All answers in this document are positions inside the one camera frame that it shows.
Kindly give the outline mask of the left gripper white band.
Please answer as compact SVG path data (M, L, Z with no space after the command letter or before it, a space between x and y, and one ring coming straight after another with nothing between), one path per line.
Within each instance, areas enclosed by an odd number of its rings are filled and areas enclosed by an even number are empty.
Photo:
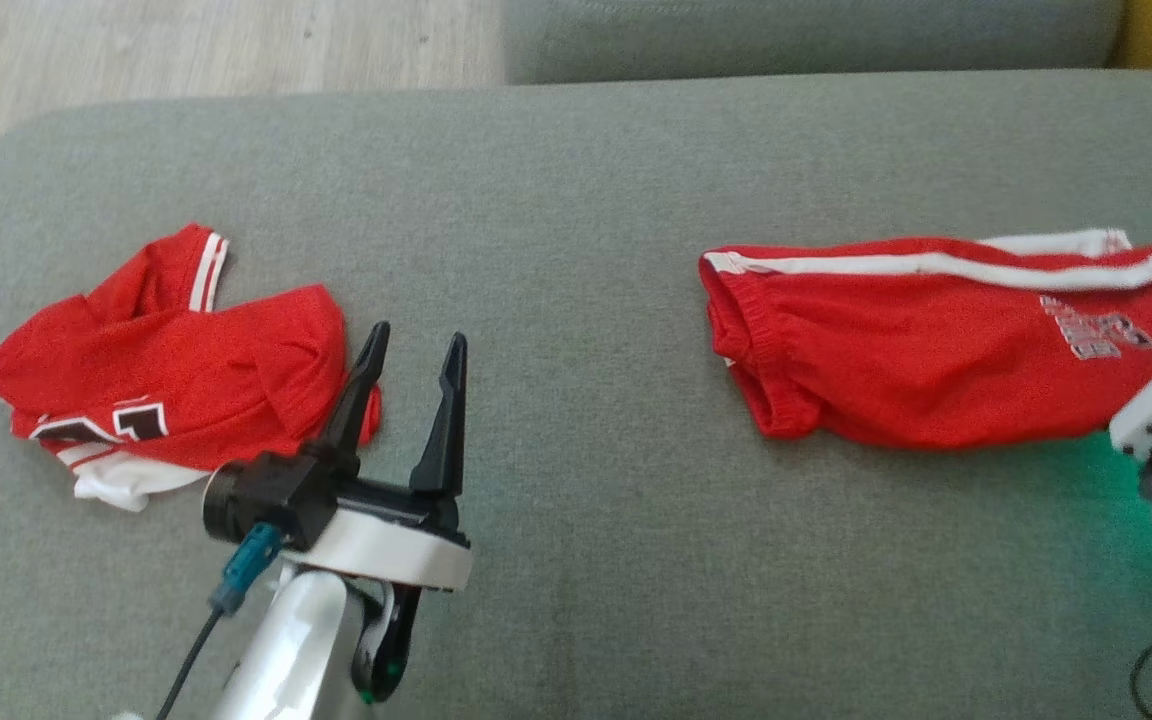
M391 323L376 323L320 433L323 460L282 458L282 479L294 487L293 516L300 520L285 553L298 564L344 577L461 591L473 566L454 501L462 495L465 471L467 336L450 338L439 376L442 400L410 488L357 478L358 444L389 340Z

